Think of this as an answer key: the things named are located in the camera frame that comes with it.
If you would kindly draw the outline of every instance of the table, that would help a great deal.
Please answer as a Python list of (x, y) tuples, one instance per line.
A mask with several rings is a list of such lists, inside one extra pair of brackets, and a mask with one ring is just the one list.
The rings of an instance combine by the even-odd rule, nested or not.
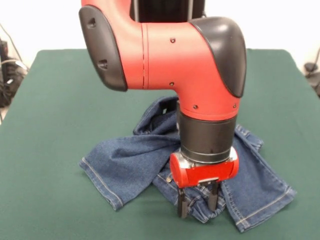
[(318, 239), (320, 102), (284, 50), (247, 51), (238, 123), (295, 190), (264, 224), (239, 233), (227, 211), (207, 224), (150, 186), (115, 212), (78, 166), (98, 142), (132, 134), (166, 90), (111, 91), (85, 49), (40, 51), (0, 126), (1, 240)]

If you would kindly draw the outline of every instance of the blue denim jeans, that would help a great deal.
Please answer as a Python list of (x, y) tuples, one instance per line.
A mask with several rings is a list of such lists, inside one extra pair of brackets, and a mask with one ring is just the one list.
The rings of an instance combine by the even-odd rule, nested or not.
[[(180, 148), (177, 97), (162, 97), (145, 111), (133, 135), (97, 144), (79, 163), (104, 198), (119, 210), (153, 184), (174, 206), (177, 185), (169, 166)], [(295, 197), (292, 189), (259, 154), (263, 141), (237, 124), (233, 147), (239, 156), (236, 177), (221, 183), (215, 211), (208, 207), (208, 187), (185, 189), (188, 214), (202, 223), (226, 208), (242, 233), (265, 222)]]

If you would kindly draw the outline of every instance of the hole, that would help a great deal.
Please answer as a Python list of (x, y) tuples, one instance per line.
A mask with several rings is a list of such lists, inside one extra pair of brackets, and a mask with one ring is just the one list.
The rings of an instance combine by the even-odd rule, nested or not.
[(89, 20), (89, 22), (88, 22), (88, 28), (89, 29), (93, 29), (93, 28), (95, 28), (96, 27), (96, 20), (95, 20), (95, 18), (93, 17), (93, 18), (91, 18), (90, 20)]
[(99, 68), (101, 68), (103, 70), (107, 70), (108, 69), (108, 61), (106, 59), (100, 60), (98, 62), (98, 66), (99, 66)]

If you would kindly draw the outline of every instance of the jeans hem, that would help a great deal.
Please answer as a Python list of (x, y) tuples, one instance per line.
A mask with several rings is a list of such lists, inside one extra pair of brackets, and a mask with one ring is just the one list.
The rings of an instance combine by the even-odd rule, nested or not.
[(243, 233), (264, 223), (277, 212), (279, 212), (282, 208), (284, 208), (286, 205), (291, 203), (294, 200), (296, 194), (297, 192), (295, 190), (293, 190), (291, 187), (288, 187), (284, 194), (279, 196), (273, 202), (260, 208), (256, 212), (242, 219), (239, 219), (239, 221), (235, 223), (236, 227), (241, 233)]
[(101, 195), (107, 200), (108, 203), (111, 204), (113, 210), (117, 211), (124, 206), (120, 197), (107, 186), (107, 184), (101, 179), (99, 174), (93, 169), (93, 167), (85, 158), (82, 158), (82, 160), (79, 162), (79, 166), (84, 170)]

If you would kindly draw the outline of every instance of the red robot arm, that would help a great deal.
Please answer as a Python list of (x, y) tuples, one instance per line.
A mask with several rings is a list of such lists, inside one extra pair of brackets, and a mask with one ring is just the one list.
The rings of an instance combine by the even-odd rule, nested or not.
[(81, 4), (86, 46), (108, 88), (177, 93), (181, 151), (172, 153), (170, 167), (178, 187), (234, 177), (239, 159), (232, 143), (247, 68), (239, 26), (225, 17), (136, 22), (130, 17), (131, 0)]

